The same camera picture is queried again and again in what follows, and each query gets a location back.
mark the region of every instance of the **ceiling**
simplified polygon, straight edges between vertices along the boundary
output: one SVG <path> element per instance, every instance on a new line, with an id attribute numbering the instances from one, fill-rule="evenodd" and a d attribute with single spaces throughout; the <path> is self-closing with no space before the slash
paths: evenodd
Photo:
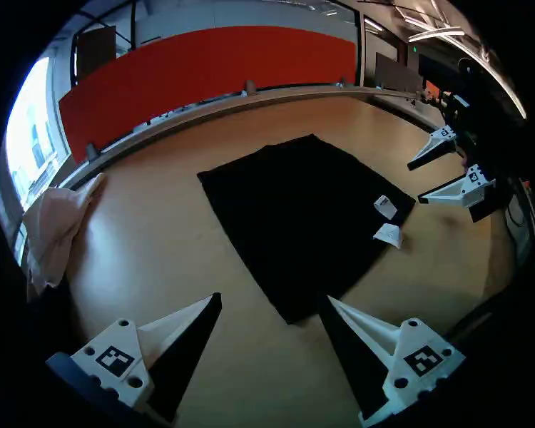
<path id="1" fill-rule="evenodd" d="M 141 20 L 147 16 L 159 14 L 165 9 L 185 8 L 219 1 L 271 1 L 319 11 L 320 13 L 336 9 L 337 18 L 347 22 L 352 21 L 352 14 L 348 10 L 340 7 L 335 8 L 332 3 L 325 0 L 138 0 L 136 19 Z M 123 2 L 124 0 L 91 0 L 81 10 L 94 16 L 100 16 Z M 479 50 L 481 46 L 477 33 L 467 19 L 448 0 L 340 0 L 340 2 L 370 16 L 401 39 L 407 39 L 407 37 L 423 31 L 405 22 L 401 15 L 402 12 L 434 27 L 444 26 L 443 20 L 452 26 L 459 26 L 466 33 L 466 36 L 461 38 L 462 43 L 470 45 L 475 50 Z M 112 24 L 115 21 L 129 19 L 130 13 L 131 7 L 125 6 L 111 14 L 105 21 Z M 63 43 L 90 22 L 91 20 L 85 16 L 75 15 L 58 33 L 50 47 Z"/>

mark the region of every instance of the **orange partition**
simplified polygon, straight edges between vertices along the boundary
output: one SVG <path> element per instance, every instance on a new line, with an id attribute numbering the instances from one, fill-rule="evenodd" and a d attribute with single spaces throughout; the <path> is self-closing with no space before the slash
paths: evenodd
<path id="1" fill-rule="evenodd" d="M 297 83 L 355 82 L 356 46 L 311 31 L 236 26 L 194 31 L 142 46 L 80 81 L 60 101 L 76 161 L 133 127 L 187 104 Z"/>

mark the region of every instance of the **window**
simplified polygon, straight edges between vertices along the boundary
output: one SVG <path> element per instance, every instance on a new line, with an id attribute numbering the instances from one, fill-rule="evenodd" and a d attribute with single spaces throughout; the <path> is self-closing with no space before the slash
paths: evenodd
<path id="1" fill-rule="evenodd" d="M 47 188 L 61 164 L 51 138 L 46 107 L 48 67 L 49 58 L 34 64 L 6 128 L 8 167 L 24 211 Z"/>

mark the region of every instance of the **pink cloth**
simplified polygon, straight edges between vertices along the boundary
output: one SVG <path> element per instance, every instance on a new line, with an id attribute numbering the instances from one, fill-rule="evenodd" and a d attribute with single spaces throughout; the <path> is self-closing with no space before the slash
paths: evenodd
<path id="1" fill-rule="evenodd" d="M 49 188 L 24 214 L 28 233 L 28 266 L 37 294 L 58 285 L 66 271 L 71 242 L 79 230 L 92 193 L 105 179 L 97 175 L 77 192 Z"/>

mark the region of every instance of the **black towel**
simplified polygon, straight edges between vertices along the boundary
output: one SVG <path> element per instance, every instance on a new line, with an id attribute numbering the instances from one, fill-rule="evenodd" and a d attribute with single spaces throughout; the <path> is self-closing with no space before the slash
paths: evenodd
<path id="1" fill-rule="evenodd" d="M 385 243 L 383 223 L 400 226 L 414 199 L 314 135 L 198 174 L 232 245 L 288 323 L 316 311 L 320 292 L 339 298 Z M 374 202 L 386 195 L 392 220 Z"/>

